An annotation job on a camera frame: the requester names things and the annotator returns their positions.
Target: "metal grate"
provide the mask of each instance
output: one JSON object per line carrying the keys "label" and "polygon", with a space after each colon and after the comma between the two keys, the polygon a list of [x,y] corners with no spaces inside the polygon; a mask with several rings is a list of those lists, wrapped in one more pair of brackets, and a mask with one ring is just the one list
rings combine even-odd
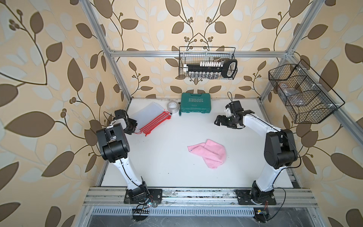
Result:
{"label": "metal grate", "polygon": [[234,47],[179,47],[179,78],[233,80],[237,74]]}
{"label": "metal grate", "polygon": [[[132,209],[136,207],[97,206],[93,209],[93,215],[132,215]],[[239,216],[253,217],[254,210],[250,207],[150,207],[149,215],[153,216]]]}
{"label": "metal grate", "polygon": [[[285,64],[269,71],[269,81],[284,103],[294,123],[320,123],[345,102],[321,78],[315,83],[299,64]],[[343,104],[334,103],[322,90],[333,91]]]}

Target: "floor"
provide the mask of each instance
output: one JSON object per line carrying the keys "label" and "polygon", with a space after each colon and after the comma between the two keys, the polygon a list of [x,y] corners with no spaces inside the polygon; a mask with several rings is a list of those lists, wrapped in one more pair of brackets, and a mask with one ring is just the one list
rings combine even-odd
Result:
{"label": "floor", "polygon": [[[256,100],[240,100],[245,110],[252,110],[263,118]],[[128,113],[130,118],[150,102],[166,108],[167,100],[133,99]],[[173,114],[151,134],[126,135],[130,144],[129,157],[135,171],[149,187],[251,187],[264,165],[265,138],[252,129],[230,129],[214,125],[217,115],[224,115],[228,99],[212,100],[208,114]],[[226,162],[217,169],[209,169],[199,156],[191,154],[187,146],[211,139],[222,144],[227,152]],[[284,171],[275,185],[292,187]],[[108,165],[101,186],[126,186],[121,173]]]}

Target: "white table surface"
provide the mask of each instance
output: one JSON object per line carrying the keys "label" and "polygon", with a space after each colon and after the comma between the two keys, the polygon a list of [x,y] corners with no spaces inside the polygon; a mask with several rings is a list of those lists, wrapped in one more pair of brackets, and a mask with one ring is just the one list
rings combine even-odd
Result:
{"label": "white table surface", "polygon": [[[166,108],[170,100],[133,99],[128,110],[133,113],[150,102]],[[242,99],[245,110],[252,110],[263,119],[256,100]],[[129,158],[148,187],[251,187],[266,163],[265,138],[252,129],[230,129],[214,125],[217,115],[224,115],[228,99],[212,100],[210,113],[173,114],[149,135],[126,135],[130,144]],[[207,139],[223,145],[226,162],[210,169],[202,157],[188,152],[187,146],[204,143]],[[109,164],[102,186],[125,187],[126,182],[113,164]],[[293,187],[286,171],[276,179],[276,187]]]}

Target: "ventilation grille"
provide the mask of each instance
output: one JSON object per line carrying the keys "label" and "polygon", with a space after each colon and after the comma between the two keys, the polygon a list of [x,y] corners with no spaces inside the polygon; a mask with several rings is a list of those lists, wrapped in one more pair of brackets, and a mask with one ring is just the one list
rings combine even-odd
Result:
{"label": "ventilation grille", "polygon": [[[93,215],[132,215],[133,207],[97,206],[93,209]],[[253,217],[253,208],[249,207],[150,207],[149,215],[153,216],[247,216]]]}

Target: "toolbox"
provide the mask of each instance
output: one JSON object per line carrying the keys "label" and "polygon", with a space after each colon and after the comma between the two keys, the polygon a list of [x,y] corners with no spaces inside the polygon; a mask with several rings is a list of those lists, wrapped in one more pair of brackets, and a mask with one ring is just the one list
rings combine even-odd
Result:
{"label": "toolbox", "polygon": [[210,113],[211,111],[211,95],[210,94],[191,94],[183,93],[181,95],[180,111]]}

